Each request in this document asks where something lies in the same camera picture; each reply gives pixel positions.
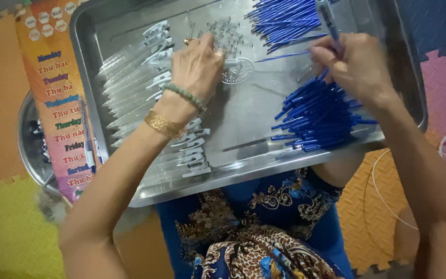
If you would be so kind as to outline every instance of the woman's left hand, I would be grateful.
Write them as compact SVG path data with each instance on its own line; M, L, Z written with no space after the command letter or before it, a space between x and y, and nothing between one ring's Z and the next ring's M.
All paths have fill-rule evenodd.
M221 81L225 61L223 52L214 52L214 38L210 33L200 40L192 40L189 46L171 57L171 83L185 89L207 105L214 88ZM197 114L197 109L177 93L165 90L163 97L153 108L174 123L188 123Z

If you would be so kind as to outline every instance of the hand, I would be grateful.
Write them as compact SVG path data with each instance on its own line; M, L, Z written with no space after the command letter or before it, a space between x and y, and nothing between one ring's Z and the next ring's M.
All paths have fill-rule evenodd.
M365 105L377 103L387 95L396 95L378 39L367 34L341 34L340 43L345 48L343 58L331 50L332 42L330 36L321 38L309 51L315 63L330 68L334 81L342 88Z
M173 54L171 83L185 89L207 105L214 88L221 81L225 54L214 52L214 38L210 33ZM174 123L188 123L197 114L196 107L175 92L165 90L154 107L157 113Z

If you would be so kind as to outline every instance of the green bracelet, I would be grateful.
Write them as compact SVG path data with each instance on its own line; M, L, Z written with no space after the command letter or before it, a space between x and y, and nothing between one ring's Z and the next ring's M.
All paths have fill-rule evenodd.
M171 90L177 93L178 95L182 96L185 100L194 105L199 110L199 113L206 111L207 108L204 106L204 104L202 104L202 102L199 99L195 98L194 95L185 91L183 88L180 88L174 85L173 83L168 83L163 86L163 91L166 89Z

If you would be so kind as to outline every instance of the metal bowl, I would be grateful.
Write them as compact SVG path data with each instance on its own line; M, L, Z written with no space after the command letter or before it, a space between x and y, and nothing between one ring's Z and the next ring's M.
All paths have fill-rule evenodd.
M18 112L18 151L20 151L23 164L30 176L46 191L59 196L53 166L43 161L44 156L41 154L42 138L33 132L39 114L32 95L32 91L29 91Z

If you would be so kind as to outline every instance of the educational poster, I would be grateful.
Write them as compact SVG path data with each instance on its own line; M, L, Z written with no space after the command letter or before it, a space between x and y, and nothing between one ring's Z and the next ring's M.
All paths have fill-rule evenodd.
M91 181L95 168L90 167L92 152L86 152L88 140L89 146L94 145L83 126L85 96L68 28L73 11L83 2L41 1L21 10L15 19L59 191L71 202Z

